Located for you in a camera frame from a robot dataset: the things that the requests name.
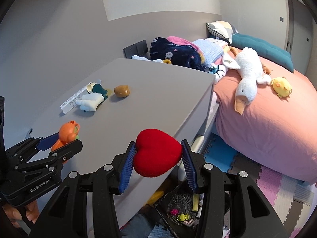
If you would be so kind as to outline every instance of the yellow object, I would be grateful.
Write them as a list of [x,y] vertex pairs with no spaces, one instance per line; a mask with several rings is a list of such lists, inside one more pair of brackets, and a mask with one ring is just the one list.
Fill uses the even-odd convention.
[[199,194],[193,194],[193,209],[192,212],[198,212]]
[[269,85],[273,86],[279,98],[287,97],[292,94],[292,86],[285,77],[274,78]]
[[224,48],[223,48],[223,52],[224,53],[229,53],[229,51],[230,51],[230,46],[225,46]]
[[146,204],[153,206],[154,203],[157,202],[158,199],[164,195],[164,191],[171,185],[171,183],[171,180],[169,178],[166,178],[161,186],[156,190],[156,192],[153,193],[151,198],[149,198]]
[[176,218],[178,221],[180,221],[180,222],[184,222],[185,220],[188,220],[189,219],[189,215],[188,214],[186,214],[186,215],[184,215],[184,214],[181,214],[181,215],[178,215],[178,217]]
[[171,60],[169,60],[169,59],[165,59],[165,60],[163,60],[163,63],[172,64],[172,61],[171,61]]
[[153,206],[155,202],[158,201],[158,199],[160,197],[162,197],[164,195],[164,191],[156,191],[154,192],[154,194],[151,196],[151,198],[149,198],[149,200],[147,201],[147,204]]
[[203,56],[202,52],[198,53],[201,59],[201,64],[205,62],[205,57]]

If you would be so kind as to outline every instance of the yellow plush chick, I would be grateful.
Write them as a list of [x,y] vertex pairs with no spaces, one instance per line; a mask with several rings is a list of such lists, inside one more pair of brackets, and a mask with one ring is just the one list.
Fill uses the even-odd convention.
[[165,60],[163,60],[163,63],[172,64],[172,61],[171,61],[171,60],[169,60],[169,59],[165,59]]
[[285,77],[274,78],[269,85],[273,86],[279,98],[287,97],[292,94],[292,86]]

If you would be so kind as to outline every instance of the checkered pillow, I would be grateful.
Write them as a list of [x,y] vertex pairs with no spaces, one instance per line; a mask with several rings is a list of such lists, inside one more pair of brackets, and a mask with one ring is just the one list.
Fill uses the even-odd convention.
[[238,33],[234,26],[225,21],[215,21],[212,23],[206,23],[206,25],[212,35],[223,38],[230,44],[232,43],[232,35]]

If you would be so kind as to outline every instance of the white stuffed animal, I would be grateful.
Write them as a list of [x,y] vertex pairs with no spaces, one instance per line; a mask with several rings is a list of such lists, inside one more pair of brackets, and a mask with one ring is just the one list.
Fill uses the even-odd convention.
[[102,94],[92,93],[82,96],[82,100],[77,100],[76,105],[80,105],[80,110],[83,111],[96,111],[97,106],[103,102],[105,98]]
[[222,56],[222,64],[216,65],[211,63],[211,67],[208,70],[216,76],[215,84],[217,84],[226,75],[229,69],[239,70],[240,66],[228,53],[224,53]]
[[252,48],[245,47],[235,60],[241,67],[238,73],[242,78],[236,89],[235,111],[242,115],[245,106],[249,105],[256,96],[256,83],[268,85],[271,78],[264,74],[260,58]]

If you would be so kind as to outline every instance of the pillow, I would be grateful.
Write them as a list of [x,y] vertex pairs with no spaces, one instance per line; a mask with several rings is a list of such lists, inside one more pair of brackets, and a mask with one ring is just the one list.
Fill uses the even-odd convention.
[[229,41],[224,39],[224,38],[221,38],[221,37],[216,37],[214,36],[213,34],[210,34],[209,36],[210,39],[216,39],[216,40],[220,40],[220,41],[223,41],[223,42],[226,42],[228,45],[229,45]]
[[225,21],[215,21],[206,23],[206,25],[211,34],[227,40],[230,44],[232,43],[232,35],[237,33],[236,28]]
[[224,48],[225,46],[229,45],[229,43],[227,41],[216,39],[216,38],[206,38],[206,40],[219,45],[221,48]]
[[253,50],[256,50],[259,56],[268,59],[294,73],[294,66],[290,53],[270,44],[263,39],[236,33],[232,36],[231,46],[237,47],[239,49],[251,47]]

